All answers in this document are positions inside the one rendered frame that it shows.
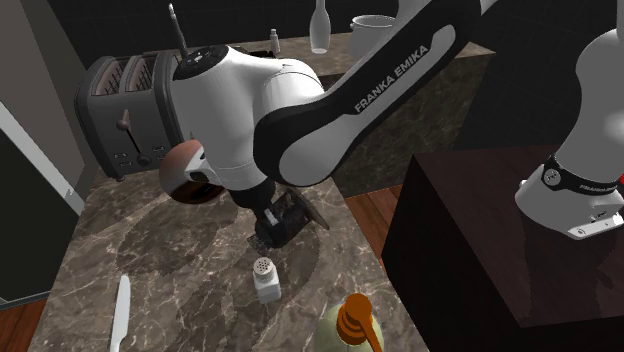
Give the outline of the dark grey toaster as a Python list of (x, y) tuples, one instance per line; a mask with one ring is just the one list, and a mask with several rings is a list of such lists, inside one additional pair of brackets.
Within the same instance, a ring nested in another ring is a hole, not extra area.
[(173, 50), (130, 57), (103, 56), (87, 70), (74, 99), (86, 140), (106, 176), (160, 167), (185, 138), (171, 103), (179, 59)]

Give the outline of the white salt shaker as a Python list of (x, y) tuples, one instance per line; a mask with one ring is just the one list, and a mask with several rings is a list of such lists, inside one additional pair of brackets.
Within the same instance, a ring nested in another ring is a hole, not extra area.
[(267, 304), (281, 298), (279, 276), (276, 266), (270, 258), (258, 258), (253, 264), (252, 275), (258, 301), (261, 304)]

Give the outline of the green bottle orange pump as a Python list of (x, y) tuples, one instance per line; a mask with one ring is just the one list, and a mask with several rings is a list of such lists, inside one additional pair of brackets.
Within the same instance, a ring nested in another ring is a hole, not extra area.
[(385, 352), (380, 324), (362, 293), (327, 310), (313, 335), (313, 352)]

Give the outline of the dark thin rod pale tip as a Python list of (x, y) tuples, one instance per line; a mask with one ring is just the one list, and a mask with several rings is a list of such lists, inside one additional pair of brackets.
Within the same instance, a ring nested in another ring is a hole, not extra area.
[(177, 15), (175, 13), (175, 9), (172, 3), (168, 4), (168, 11), (169, 11), (169, 15), (174, 27), (174, 32), (176, 35), (176, 39), (177, 39), (177, 46), (178, 46), (178, 50), (180, 52), (180, 55), (182, 57), (183, 60), (185, 60), (189, 53), (188, 53), (188, 48), (186, 45), (186, 41), (185, 41), (185, 37), (183, 35), (183, 32), (181, 30), (181, 27), (179, 25), (178, 19), (177, 19)]

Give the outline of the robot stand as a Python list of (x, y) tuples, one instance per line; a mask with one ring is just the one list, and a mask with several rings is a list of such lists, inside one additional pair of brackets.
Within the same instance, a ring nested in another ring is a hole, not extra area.
[(576, 241), (515, 204), (550, 153), (412, 157), (382, 259), (429, 352), (624, 352), (624, 227)]

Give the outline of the reddish brown bowl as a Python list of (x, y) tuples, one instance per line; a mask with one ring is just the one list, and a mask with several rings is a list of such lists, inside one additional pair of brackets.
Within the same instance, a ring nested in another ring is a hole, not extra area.
[(207, 182), (190, 181), (185, 168), (200, 150), (196, 140), (185, 141), (172, 148), (161, 161), (159, 181), (162, 190), (183, 204), (202, 204), (219, 196), (224, 188)]

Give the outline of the brown grey flat blade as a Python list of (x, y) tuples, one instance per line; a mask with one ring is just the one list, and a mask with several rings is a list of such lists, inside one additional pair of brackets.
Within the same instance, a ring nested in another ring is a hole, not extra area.
[(330, 229), (327, 221), (322, 217), (316, 207), (302, 194), (302, 192), (298, 188), (290, 187), (289, 190), (294, 194), (298, 203), (304, 208), (304, 213), (308, 218), (319, 224), (325, 230)]

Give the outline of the silver table knife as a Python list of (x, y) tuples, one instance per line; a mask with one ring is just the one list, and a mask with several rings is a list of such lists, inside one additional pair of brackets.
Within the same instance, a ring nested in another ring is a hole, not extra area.
[(115, 302), (109, 352), (120, 352), (120, 345), (128, 333), (131, 304), (131, 285), (127, 275), (122, 275)]

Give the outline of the white pot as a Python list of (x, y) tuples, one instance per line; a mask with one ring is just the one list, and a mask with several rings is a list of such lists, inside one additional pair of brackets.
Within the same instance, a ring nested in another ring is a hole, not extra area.
[(354, 59), (361, 59), (390, 30), (394, 17), (386, 15), (360, 15), (352, 19), (348, 52)]

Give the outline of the tall clear glass bottle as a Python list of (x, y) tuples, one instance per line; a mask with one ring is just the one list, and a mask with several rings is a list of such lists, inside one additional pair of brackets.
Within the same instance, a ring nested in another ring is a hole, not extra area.
[(309, 25), (310, 46), (314, 54), (325, 54), (330, 46), (331, 20), (326, 9), (326, 0), (315, 1)]

